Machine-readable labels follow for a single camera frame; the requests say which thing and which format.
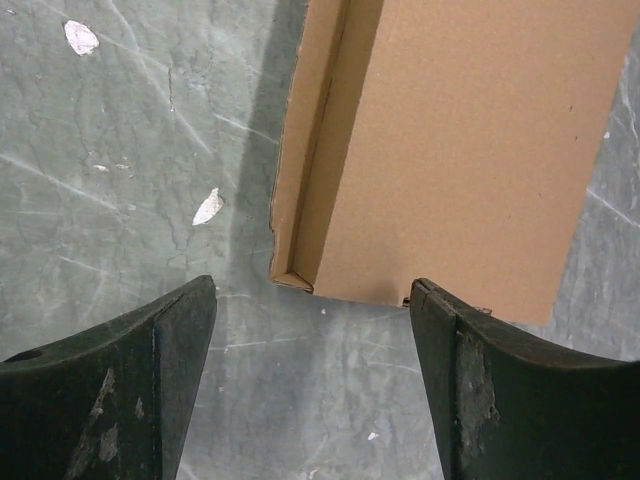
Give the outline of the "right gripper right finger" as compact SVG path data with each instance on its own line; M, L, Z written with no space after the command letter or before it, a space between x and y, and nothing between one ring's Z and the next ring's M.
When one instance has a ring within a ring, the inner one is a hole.
M448 479L635 479L639 365L572 350L427 279L410 319Z

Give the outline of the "brown cardboard box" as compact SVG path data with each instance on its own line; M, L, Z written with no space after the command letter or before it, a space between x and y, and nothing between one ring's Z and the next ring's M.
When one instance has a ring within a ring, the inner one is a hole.
M427 278L548 321L635 1L312 1L271 200L271 279L400 306Z

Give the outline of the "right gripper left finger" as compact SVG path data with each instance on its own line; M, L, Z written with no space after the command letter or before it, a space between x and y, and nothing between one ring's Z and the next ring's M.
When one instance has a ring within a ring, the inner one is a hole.
M199 276L1 364L5 479L172 479L217 313Z

